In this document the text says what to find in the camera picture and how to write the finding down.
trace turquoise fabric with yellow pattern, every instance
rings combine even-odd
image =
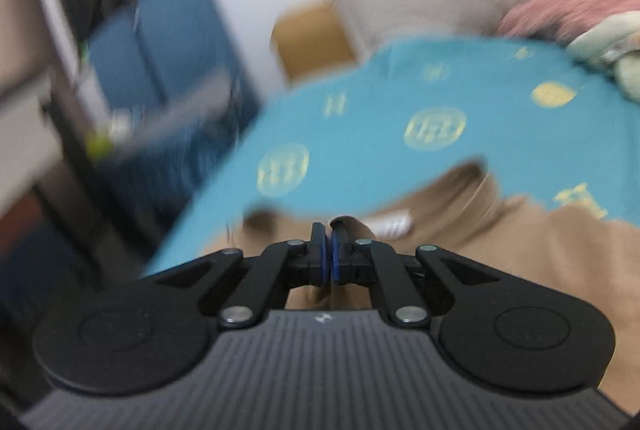
[[[191,260],[256,207],[370,212],[482,156],[505,196],[640,224],[640,107],[538,41],[412,39],[273,100],[148,267]]]

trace logo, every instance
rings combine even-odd
[[[539,106],[558,108],[559,106],[565,106],[577,94],[571,87],[567,87],[560,82],[543,82],[533,89],[531,99]]]
[[[298,187],[309,167],[309,151],[300,144],[269,150],[258,164],[257,187],[262,195],[277,197]]]
[[[444,62],[439,62],[437,64],[428,64],[424,71],[422,72],[423,79],[428,82],[437,82],[438,80],[442,80],[449,76],[449,70]]]
[[[532,56],[533,51],[531,51],[531,49],[527,47],[521,47],[515,52],[512,58],[515,58],[516,60],[524,60],[526,58],[531,58]]]
[[[347,105],[347,95],[344,92],[339,94],[329,94],[324,102],[324,117],[341,116],[344,114]]]
[[[562,204],[562,206],[565,204],[580,204],[580,206],[587,208],[597,219],[606,217],[609,212],[600,207],[590,191],[587,190],[587,186],[587,183],[580,183],[575,188],[562,190],[554,197],[554,201]]]
[[[314,320],[316,322],[318,322],[319,324],[325,324],[327,322],[330,322],[333,319],[334,319],[334,317],[332,317],[329,313],[322,313],[321,315],[316,316],[314,318]]]
[[[416,112],[404,130],[404,142],[415,150],[440,150],[455,143],[466,126],[465,113],[438,106]]]

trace yellow circular pattern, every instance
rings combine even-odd
[[[571,87],[560,82],[543,82],[531,92],[531,99],[545,108],[565,106],[577,96]]]
[[[404,130],[404,142],[414,150],[433,152],[455,143],[466,127],[466,115],[437,106],[416,112]]]
[[[309,150],[300,144],[287,144],[269,150],[258,163],[258,191],[267,197],[288,194],[298,187],[309,167]]]

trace metal screw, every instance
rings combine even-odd
[[[254,315],[254,312],[243,305],[233,305],[224,309],[220,315],[229,324],[240,324],[249,320]]]
[[[405,305],[396,311],[396,318],[405,324],[421,322],[427,319],[427,311],[417,305]]]

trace blue chair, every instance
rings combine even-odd
[[[228,95],[226,110],[177,121],[161,138],[100,165],[134,211],[179,210],[258,111],[213,0],[139,0],[135,9],[111,16],[88,46],[112,110],[143,108],[147,117],[162,121],[163,114],[195,97],[201,86],[217,86],[220,95]]]

